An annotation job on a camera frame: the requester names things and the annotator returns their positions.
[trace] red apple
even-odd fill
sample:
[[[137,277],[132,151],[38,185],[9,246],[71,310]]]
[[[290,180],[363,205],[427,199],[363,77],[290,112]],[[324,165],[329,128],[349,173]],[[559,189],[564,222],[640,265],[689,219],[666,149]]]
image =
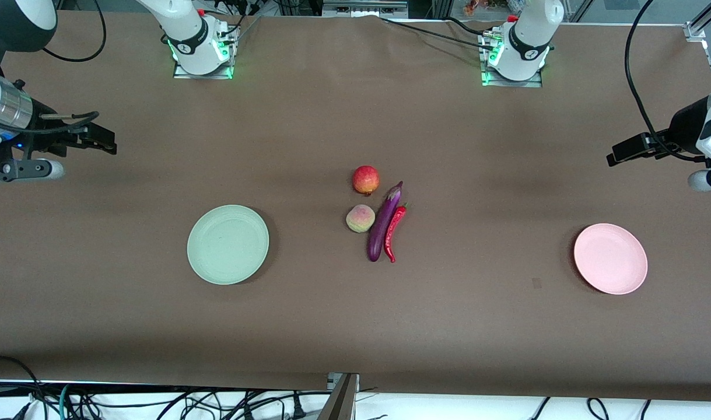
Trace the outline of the red apple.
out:
[[[379,187],[379,171],[372,166],[362,166],[353,173],[353,188],[355,191],[370,195]]]

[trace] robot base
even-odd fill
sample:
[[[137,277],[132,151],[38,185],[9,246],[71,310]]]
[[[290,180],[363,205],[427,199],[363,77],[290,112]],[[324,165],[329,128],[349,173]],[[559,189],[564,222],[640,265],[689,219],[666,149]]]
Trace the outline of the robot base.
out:
[[[477,40],[480,45],[489,45],[496,47],[499,42],[500,37],[500,27],[494,27],[493,29],[486,31],[483,35],[477,35]],[[542,87],[542,71],[537,70],[534,76],[529,80],[522,80],[521,82],[516,82],[516,80],[506,79],[502,77],[498,70],[489,66],[488,61],[496,51],[488,51],[479,48],[480,51],[480,70],[482,72],[482,85],[483,86],[504,86],[507,88],[530,88],[530,87]]]
[[[222,63],[217,69],[209,72],[205,75],[195,75],[187,72],[187,70],[182,69],[179,63],[174,58],[174,79],[209,79],[209,80],[224,80],[233,79],[233,66],[236,63],[236,50],[238,48],[239,34],[241,29],[238,27],[227,35],[227,40],[232,40],[233,42],[228,44],[228,61]]]

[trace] pink plate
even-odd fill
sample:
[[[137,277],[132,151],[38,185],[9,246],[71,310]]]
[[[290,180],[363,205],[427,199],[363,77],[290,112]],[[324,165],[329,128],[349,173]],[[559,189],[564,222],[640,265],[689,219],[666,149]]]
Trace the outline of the pink plate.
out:
[[[648,273],[643,245],[630,232],[609,223],[584,229],[576,239],[573,257],[584,279],[611,295],[635,291]]]

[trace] green plate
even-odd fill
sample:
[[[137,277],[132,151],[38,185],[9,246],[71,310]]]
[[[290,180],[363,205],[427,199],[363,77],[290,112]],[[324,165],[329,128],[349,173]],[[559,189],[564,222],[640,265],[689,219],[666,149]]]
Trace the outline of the green plate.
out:
[[[243,205],[214,208],[187,241],[190,266],[203,280],[232,285],[251,277],[267,257],[269,232],[262,217]]]

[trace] purple eggplant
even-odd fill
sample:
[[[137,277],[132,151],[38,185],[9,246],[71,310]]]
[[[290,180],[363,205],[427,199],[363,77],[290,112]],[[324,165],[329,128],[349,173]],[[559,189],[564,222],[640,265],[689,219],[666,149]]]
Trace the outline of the purple eggplant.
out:
[[[389,229],[389,223],[392,221],[397,206],[400,205],[401,184],[400,181],[387,193],[387,198],[384,199],[384,204],[381,205],[379,214],[376,215],[376,222],[371,226],[371,232],[368,234],[368,259],[374,263],[381,256],[381,248],[384,247],[384,237]]]

